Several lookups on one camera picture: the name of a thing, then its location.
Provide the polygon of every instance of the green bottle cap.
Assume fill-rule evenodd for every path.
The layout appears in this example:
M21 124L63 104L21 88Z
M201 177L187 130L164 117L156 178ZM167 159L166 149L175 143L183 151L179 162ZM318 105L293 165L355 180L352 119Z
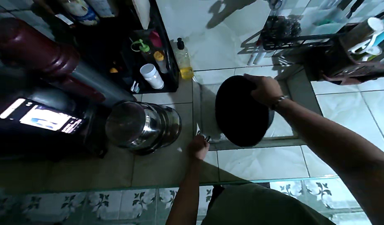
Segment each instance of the green bottle cap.
M147 44L144 44L142 39L139 39L139 43L141 44L141 46L139 46L139 49L142 51L142 52L148 52L150 51L150 47L147 45Z

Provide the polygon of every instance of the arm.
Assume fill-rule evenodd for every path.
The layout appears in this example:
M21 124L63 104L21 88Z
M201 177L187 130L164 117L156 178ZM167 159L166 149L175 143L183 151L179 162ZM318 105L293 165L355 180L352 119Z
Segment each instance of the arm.
M275 79L245 75L257 85L252 96L270 106L283 95ZM384 224L384 152L357 133L294 101L282 100L276 111L310 149L344 181L373 224Z
M190 153L189 166L169 213L166 225L196 225L199 207L199 172L209 151L209 143L197 135L186 149Z

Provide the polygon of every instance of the person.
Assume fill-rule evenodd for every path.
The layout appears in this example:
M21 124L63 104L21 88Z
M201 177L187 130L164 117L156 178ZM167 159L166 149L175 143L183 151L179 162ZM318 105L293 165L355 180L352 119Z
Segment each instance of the person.
M282 98L278 82L244 75L257 89L251 95L275 110L299 133L309 148L343 180L373 225L384 224L384 152L355 132ZM199 171L209 149L203 136L187 146L189 167L179 186L166 225L195 225L199 205ZM254 183L227 187L215 199L202 225L334 224L309 206Z

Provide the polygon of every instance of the wristwatch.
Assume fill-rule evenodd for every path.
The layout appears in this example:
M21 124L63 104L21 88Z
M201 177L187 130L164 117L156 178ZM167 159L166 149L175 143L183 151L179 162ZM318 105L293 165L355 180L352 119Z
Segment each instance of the wristwatch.
M281 101L284 100L284 99L287 99L287 98L288 98L288 96L286 96L286 95L283 95L283 96L279 97L279 99L274 104L271 105L270 109L271 110L275 110L276 107L281 103Z

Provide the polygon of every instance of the stainless steel pot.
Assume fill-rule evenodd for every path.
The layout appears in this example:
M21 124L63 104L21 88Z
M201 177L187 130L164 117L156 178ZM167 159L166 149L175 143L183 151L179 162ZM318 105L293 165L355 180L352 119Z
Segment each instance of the stainless steel pot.
M151 103L119 103L106 121L109 140L137 155L170 145L180 131L181 118L174 109Z

